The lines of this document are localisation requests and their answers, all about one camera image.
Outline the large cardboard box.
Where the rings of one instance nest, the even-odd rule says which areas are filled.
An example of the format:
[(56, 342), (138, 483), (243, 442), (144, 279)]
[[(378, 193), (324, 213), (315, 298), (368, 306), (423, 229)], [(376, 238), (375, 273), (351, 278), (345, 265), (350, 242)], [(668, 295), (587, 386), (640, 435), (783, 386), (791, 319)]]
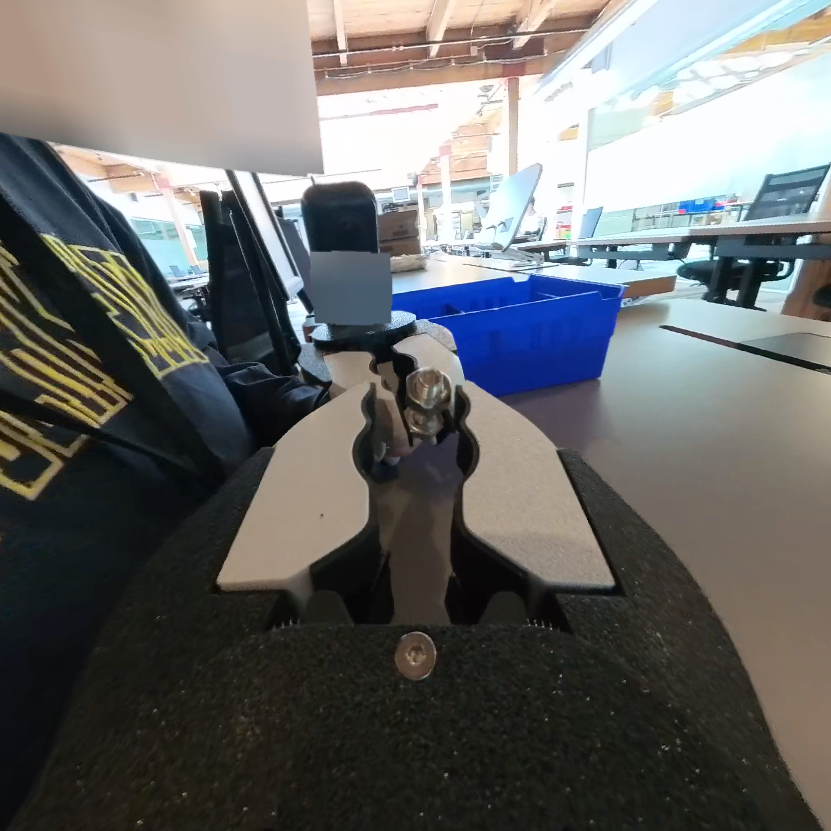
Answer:
[(418, 239), (420, 236), (418, 210), (410, 207), (378, 214), (377, 231), (380, 244), (388, 244), (401, 239)]

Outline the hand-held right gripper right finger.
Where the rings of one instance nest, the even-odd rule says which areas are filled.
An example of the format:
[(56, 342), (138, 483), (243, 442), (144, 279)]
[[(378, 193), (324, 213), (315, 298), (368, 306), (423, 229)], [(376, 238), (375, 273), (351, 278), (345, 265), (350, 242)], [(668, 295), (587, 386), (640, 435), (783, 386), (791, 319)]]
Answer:
[(474, 383), (456, 389), (454, 570), (485, 591), (613, 591), (615, 578), (556, 445)]

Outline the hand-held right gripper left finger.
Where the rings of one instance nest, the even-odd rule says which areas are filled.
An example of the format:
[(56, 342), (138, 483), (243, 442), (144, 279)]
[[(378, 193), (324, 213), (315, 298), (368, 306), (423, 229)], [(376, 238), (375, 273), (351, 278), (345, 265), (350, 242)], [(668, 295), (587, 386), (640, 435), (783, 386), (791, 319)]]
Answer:
[(381, 572), (368, 474), (376, 387), (363, 382), (274, 446), (216, 578), (224, 593), (367, 596)]

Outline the person's dark printed shirt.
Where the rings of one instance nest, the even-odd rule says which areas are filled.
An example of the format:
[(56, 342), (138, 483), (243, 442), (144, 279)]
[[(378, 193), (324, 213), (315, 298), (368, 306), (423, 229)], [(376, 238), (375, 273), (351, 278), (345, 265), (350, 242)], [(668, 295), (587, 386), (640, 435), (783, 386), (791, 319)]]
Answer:
[(2, 829), (135, 570), (253, 450), (130, 222), (48, 144), (2, 134)]

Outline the black edged monitor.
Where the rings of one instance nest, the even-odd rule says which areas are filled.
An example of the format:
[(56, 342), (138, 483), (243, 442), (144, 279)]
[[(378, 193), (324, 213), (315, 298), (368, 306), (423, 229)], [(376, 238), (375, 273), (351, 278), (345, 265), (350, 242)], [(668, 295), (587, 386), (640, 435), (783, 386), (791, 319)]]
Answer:
[(258, 245), (267, 274), (286, 303), (298, 299), (304, 291), (303, 278), (258, 174), (234, 170), (226, 170), (225, 174)]

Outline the blue office chair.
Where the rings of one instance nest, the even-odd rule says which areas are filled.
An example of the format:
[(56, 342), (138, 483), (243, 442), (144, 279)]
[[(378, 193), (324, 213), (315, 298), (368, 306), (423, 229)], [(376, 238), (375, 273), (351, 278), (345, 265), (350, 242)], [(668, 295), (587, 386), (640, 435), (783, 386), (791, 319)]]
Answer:
[(574, 251), (576, 252), (576, 255), (570, 258), (570, 263), (572, 265), (587, 266), (592, 263), (591, 258), (586, 258), (579, 254), (578, 246), (576, 245), (576, 243), (580, 239), (593, 238), (594, 234), (596, 233), (597, 224), (599, 223), (602, 213), (603, 206), (597, 206), (589, 209), (583, 215), (579, 232), (576, 236), (576, 239), (574, 240)]

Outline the silver bolt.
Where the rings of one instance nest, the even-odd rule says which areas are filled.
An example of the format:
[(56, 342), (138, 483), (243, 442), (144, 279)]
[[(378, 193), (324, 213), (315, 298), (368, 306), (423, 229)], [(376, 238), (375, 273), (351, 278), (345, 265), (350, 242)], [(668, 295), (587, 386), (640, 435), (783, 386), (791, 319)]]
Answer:
[(423, 411), (409, 406), (406, 399), (407, 381), (410, 379), (414, 380), (416, 378), (421, 378), (425, 383), (436, 382), (443, 378), (448, 387), (452, 389), (451, 380), (446, 374), (435, 367), (422, 367), (414, 370), (406, 378), (406, 407), (404, 410), (404, 421), (406, 422), (407, 429), (414, 438), (418, 438), (421, 441), (437, 441), (440, 434), (446, 427), (445, 418), (451, 417), (452, 400), (450, 401), (450, 404), (441, 411)]

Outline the wood-edged white desk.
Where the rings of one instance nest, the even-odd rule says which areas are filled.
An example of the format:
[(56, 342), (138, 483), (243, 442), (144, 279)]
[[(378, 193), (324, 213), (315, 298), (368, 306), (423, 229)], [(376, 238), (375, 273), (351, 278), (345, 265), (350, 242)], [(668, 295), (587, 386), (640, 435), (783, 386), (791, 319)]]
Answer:
[(639, 271), (602, 265), (537, 264), (509, 269), (505, 261), (440, 255), (428, 257), (419, 270), (394, 274), (392, 293), (477, 283), (502, 277), (522, 282), (532, 274), (569, 281), (618, 285), (623, 287), (622, 297), (627, 302), (670, 294), (676, 289), (677, 281), (676, 274), (665, 267), (657, 271)]

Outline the silver monitor on stand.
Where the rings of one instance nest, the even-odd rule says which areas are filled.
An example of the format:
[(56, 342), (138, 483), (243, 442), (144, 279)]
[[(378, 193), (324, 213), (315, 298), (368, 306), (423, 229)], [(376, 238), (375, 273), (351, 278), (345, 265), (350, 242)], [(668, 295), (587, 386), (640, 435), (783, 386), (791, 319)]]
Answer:
[(490, 194), (487, 207), (477, 203), (480, 232), (473, 247), (487, 255), (503, 255), (516, 242), (525, 213), (543, 174), (540, 163), (532, 164), (503, 179)]

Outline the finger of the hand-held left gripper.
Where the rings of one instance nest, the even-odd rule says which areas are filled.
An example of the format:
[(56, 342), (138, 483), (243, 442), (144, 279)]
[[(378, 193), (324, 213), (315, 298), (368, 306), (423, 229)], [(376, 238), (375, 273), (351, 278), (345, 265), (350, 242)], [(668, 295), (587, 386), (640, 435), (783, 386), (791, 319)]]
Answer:
[(456, 388), (464, 383), (465, 377), (461, 361), (452, 349), (433, 337), (408, 337), (392, 347), (392, 354), (393, 367), (400, 380), (398, 396), (403, 406), (406, 406), (407, 376), (422, 367), (435, 367), (451, 380), (453, 409)]
[(400, 380), (392, 361), (379, 361), (364, 351), (340, 351), (325, 356), (334, 398), (364, 382), (371, 382), (376, 391), (375, 416), (371, 441), (376, 461), (399, 464), (417, 444), (410, 443), (400, 402), (397, 397)]

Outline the black mesh office chair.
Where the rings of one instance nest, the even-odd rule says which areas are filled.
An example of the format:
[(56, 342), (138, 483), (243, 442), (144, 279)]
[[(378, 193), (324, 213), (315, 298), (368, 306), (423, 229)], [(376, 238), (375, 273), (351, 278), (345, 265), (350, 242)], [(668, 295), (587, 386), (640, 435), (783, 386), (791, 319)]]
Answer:
[(762, 284), (790, 277), (798, 261), (828, 261), (829, 242), (799, 242), (820, 234), (807, 216), (828, 172), (826, 164), (768, 174), (744, 220), (698, 240), (711, 256), (676, 275), (703, 286), (708, 303), (753, 309)]

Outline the blue plastic divided bin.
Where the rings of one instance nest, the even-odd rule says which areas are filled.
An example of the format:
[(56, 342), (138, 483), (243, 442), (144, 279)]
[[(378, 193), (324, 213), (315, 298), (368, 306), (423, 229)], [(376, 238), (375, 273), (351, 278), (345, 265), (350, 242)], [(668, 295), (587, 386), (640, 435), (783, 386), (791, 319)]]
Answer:
[(624, 294), (532, 274), (395, 293), (392, 309), (448, 329), (467, 380), (509, 396), (598, 380)]

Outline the person's left forearm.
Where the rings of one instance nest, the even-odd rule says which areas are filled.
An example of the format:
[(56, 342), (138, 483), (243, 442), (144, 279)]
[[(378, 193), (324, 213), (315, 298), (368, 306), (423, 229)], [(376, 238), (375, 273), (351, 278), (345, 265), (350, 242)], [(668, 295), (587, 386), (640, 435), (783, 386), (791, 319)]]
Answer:
[(234, 398), (257, 450), (271, 447), (288, 431), (325, 406), (327, 388), (277, 375), (264, 364), (247, 361), (215, 367)]

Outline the white standing desk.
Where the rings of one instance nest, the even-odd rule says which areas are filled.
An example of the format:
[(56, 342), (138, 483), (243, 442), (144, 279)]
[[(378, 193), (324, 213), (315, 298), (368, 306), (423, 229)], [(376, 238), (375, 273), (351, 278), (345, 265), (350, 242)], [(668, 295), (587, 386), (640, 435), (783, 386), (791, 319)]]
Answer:
[(580, 257), (605, 260), (608, 267), (613, 267), (618, 260), (680, 261), (692, 246), (707, 245), (715, 265), (705, 300), (754, 308), (763, 282), (764, 265), (828, 262), (829, 242), (802, 242), (802, 239), (829, 233), (829, 219), (800, 214), (580, 238), (573, 245)]

